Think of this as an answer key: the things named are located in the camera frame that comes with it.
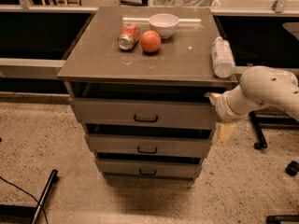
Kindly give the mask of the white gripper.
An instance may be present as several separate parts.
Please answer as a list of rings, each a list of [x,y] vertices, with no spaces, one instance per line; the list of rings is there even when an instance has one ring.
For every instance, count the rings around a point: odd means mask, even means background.
[[[249,100],[241,91],[226,91],[223,94],[207,92],[205,97],[215,106],[221,121],[232,122],[243,119],[249,113]],[[216,143],[226,144],[234,132],[233,123],[216,124]]]

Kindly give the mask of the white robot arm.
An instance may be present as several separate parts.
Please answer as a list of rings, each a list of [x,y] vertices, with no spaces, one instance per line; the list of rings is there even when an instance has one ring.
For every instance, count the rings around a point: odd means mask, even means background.
[[[252,66],[243,72],[239,84],[232,90],[225,93],[207,92],[205,97],[217,113],[217,144],[225,144],[230,139],[234,122],[268,106],[299,120],[298,79],[293,73],[282,69]]]

